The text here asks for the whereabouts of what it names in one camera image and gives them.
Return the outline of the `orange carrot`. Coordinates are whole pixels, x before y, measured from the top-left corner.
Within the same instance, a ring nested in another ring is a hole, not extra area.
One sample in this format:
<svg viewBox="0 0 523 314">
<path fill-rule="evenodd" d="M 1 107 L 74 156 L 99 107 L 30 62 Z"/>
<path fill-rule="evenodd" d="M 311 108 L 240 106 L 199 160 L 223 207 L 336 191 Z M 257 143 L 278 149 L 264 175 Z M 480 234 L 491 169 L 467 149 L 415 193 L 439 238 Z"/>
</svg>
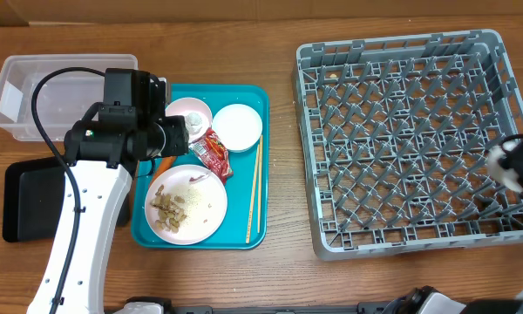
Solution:
<svg viewBox="0 0 523 314">
<path fill-rule="evenodd" d="M 165 157 L 160 160 L 159 166 L 156 168 L 151 183 L 153 183 L 161 174 L 165 173 L 176 161 L 176 156 Z"/>
</svg>

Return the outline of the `white tissue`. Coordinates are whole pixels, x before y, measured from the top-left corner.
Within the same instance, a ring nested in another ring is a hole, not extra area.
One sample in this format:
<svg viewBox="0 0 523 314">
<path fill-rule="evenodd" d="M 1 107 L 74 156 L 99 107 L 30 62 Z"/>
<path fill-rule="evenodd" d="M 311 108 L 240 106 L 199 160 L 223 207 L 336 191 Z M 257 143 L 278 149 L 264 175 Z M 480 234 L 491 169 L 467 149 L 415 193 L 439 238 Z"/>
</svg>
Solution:
<svg viewBox="0 0 523 314">
<path fill-rule="evenodd" d="M 198 134 L 203 127 L 203 118 L 197 112 L 189 112 L 185 117 L 185 122 L 190 135 Z"/>
</svg>

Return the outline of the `red snack wrapper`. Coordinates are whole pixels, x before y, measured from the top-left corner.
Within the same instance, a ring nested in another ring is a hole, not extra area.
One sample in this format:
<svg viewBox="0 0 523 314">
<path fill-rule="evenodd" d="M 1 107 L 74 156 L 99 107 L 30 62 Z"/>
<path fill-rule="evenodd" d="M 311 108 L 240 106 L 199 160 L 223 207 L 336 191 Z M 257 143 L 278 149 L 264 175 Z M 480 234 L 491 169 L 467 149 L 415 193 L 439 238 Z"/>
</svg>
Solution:
<svg viewBox="0 0 523 314">
<path fill-rule="evenodd" d="M 211 127 L 190 145 L 190 149 L 203 165 L 221 180 L 223 185 L 226 184 L 228 178 L 233 176 L 228 150 Z"/>
</svg>

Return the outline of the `white rice pile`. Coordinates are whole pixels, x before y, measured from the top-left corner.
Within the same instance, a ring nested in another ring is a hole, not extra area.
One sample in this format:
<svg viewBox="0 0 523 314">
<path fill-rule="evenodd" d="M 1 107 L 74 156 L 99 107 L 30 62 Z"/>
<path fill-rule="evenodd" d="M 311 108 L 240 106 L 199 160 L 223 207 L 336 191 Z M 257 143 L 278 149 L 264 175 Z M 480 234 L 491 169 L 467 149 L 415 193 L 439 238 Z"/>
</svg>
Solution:
<svg viewBox="0 0 523 314">
<path fill-rule="evenodd" d="M 179 205 L 185 209 L 188 218 L 205 220 L 210 216 L 213 196 L 200 183 L 180 184 L 174 189 L 174 199 L 182 199 Z"/>
</svg>

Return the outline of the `white bowl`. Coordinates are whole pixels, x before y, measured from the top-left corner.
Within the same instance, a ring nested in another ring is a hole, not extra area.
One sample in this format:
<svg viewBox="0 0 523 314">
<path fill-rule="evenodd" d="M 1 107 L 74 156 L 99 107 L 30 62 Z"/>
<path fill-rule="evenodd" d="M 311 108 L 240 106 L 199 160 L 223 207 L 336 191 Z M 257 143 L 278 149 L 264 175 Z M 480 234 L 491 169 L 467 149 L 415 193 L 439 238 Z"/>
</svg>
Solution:
<svg viewBox="0 0 523 314">
<path fill-rule="evenodd" d="M 232 104 L 224 106 L 215 114 L 212 129 L 228 151 L 244 152 L 260 139 L 262 118 L 250 106 Z"/>
</svg>

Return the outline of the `peanut pile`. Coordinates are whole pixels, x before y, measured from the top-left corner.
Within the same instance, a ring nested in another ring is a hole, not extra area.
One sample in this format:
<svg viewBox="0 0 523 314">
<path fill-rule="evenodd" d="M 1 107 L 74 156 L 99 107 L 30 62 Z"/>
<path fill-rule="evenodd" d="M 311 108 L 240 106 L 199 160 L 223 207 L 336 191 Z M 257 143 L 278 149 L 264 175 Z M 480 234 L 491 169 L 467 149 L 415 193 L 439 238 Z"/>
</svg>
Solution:
<svg viewBox="0 0 523 314">
<path fill-rule="evenodd" d="M 157 218 L 154 228 L 158 231 L 165 230 L 177 234 L 180 224 L 187 218 L 183 205 L 185 200 L 179 195 L 172 196 L 165 192 L 165 186 L 160 185 L 150 205 L 156 210 Z"/>
</svg>

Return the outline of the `wooden chopstick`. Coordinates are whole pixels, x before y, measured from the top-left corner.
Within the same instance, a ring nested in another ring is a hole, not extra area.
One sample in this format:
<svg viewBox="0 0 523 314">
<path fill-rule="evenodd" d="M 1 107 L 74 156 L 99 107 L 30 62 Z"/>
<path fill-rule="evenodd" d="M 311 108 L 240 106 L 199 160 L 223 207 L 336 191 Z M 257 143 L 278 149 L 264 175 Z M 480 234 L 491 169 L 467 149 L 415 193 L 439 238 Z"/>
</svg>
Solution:
<svg viewBox="0 0 523 314">
<path fill-rule="evenodd" d="M 256 194 L 256 186 L 257 186 L 257 176 L 258 176 L 258 166 L 259 166 L 259 159 L 260 159 L 260 144 L 258 144 L 256 148 L 256 157 L 255 157 L 255 166 L 254 166 L 254 174 L 253 174 L 253 184 L 251 189 L 251 195 L 250 195 L 250 204 L 249 204 L 249 211 L 248 211 L 248 228 L 247 228 L 247 234 L 246 234 L 246 244 L 250 243 L 250 236 L 251 236 L 251 229 L 252 229 L 252 221 L 253 221 L 253 215 L 254 215 L 254 202 L 255 202 L 255 194 Z"/>
<path fill-rule="evenodd" d="M 262 208 L 262 157 L 263 157 L 263 135 L 259 141 L 258 152 L 258 184 L 257 184 L 257 232 L 261 232 L 261 208 Z"/>
</svg>

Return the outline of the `small white cup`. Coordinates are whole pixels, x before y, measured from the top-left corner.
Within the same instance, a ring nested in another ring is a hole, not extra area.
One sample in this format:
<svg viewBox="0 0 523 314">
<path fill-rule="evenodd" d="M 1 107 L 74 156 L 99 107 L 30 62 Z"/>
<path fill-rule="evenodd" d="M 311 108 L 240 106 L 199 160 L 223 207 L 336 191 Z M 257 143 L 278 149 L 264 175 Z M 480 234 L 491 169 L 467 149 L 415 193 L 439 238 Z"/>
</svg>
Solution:
<svg viewBox="0 0 523 314">
<path fill-rule="evenodd" d="M 503 167 L 502 162 L 508 154 L 517 146 L 515 141 L 508 141 L 502 145 L 494 146 L 486 157 L 486 168 L 488 174 L 498 183 L 512 190 L 522 193 L 523 187 L 518 183 L 519 176 L 511 167 Z"/>
</svg>

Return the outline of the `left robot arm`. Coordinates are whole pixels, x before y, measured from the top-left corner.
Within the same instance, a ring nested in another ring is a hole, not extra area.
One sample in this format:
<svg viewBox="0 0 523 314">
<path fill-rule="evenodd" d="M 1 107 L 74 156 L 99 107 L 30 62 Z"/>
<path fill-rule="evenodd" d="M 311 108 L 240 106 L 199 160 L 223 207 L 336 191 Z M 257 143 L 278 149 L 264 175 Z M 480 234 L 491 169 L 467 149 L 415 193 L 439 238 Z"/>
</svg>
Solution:
<svg viewBox="0 0 523 314">
<path fill-rule="evenodd" d="M 169 86 L 150 72 L 108 68 L 102 101 L 66 133 L 60 153 L 37 113 L 38 94 L 62 70 L 45 76 L 31 114 L 65 171 L 63 206 L 44 277 L 30 313 L 104 312 L 105 271 L 120 210 L 143 160 L 187 154 L 182 116 L 166 116 Z"/>
</svg>

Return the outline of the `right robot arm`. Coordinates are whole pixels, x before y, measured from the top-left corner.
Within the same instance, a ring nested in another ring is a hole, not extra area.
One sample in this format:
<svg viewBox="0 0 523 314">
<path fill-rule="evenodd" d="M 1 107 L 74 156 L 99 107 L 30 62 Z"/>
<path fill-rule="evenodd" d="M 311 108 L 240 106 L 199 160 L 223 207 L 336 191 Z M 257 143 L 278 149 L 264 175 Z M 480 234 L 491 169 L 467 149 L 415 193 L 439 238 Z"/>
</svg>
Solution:
<svg viewBox="0 0 523 314">
<path fill-rule="evenodd" d="M 505 137 L 487 155 L 487 170 L 492 178 L 516 192 L 523 200 L 523 134 Z M 390 314 L 523 314 L 523 291 L 514 299 L 475 300 L 462 304 L 431 286 L 415 289 L 405 297 L 390 302 Z"/>
</svg>

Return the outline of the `grey dishwasher rack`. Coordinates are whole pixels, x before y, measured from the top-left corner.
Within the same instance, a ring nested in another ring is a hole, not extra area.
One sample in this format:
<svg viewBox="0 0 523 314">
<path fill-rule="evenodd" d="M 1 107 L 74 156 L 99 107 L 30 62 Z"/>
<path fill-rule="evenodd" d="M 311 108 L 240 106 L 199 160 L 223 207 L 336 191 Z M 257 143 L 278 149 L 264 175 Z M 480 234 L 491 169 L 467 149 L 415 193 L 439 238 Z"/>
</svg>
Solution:
<svg viewBox="0 0 523 314">
<path fill-rule="evenodd" d="M 523 133 L 497 31 L 302 44 L 293 86 L 319 258 L 523 242 L 523 199 L 488 172 Z"/>
</svg>

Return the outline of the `teal serving tray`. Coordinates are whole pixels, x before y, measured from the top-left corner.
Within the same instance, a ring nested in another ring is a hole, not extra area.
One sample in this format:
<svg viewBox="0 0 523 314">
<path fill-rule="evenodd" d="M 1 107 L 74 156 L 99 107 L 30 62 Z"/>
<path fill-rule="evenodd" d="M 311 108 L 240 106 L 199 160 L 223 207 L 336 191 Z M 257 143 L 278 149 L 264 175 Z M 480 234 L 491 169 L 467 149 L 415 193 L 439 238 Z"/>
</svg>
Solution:
<svg viewBox="0 0 523 314">
<path fill-rule="evenodd" d="M 261 178 L 261 232 L 257 232 L 257 198 L 250 243 L 246 244 L 248 211 L 253 184 L 256 149 L 253 147 L 243 153 L 230 153 L 230 166 L 234 175 L 227 180 L 228 210 L 221 226 L 208 239 L 190 245 L 190 249 L 253 249 L 258 246 L 267 233 L 268 217 L 268 162 L 269 162 L 269 98 L 255 85 L 210 85 L 173 84 L 171 100 L 185 97 L 203 100 L 213 114 L 224 106 L 243 104 L 254 108 L 261 116 L 263 135 L 263 159 Z"/>
</svg>

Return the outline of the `black plastic tray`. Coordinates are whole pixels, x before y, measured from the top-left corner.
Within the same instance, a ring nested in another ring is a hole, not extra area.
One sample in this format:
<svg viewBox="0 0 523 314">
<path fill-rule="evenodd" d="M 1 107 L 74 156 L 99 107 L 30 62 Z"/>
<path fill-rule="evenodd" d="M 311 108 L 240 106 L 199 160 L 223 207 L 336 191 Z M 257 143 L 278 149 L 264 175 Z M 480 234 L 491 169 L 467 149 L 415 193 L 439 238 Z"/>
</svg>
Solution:
<svg viewBox="0 0 523 314">
<path fill-rule="evenodd" d="M 105 204 L 112 184 L 122 168 L 113 169 L 104 161 L 81 160 L 73 169 L 81 197 L 79 235 L 85 219 Z M 3 195 L 3 239 L 28 242 L 55 236 L 71 183 L 54 157 L 11 164 L 5 171 Z"/>
</svg>

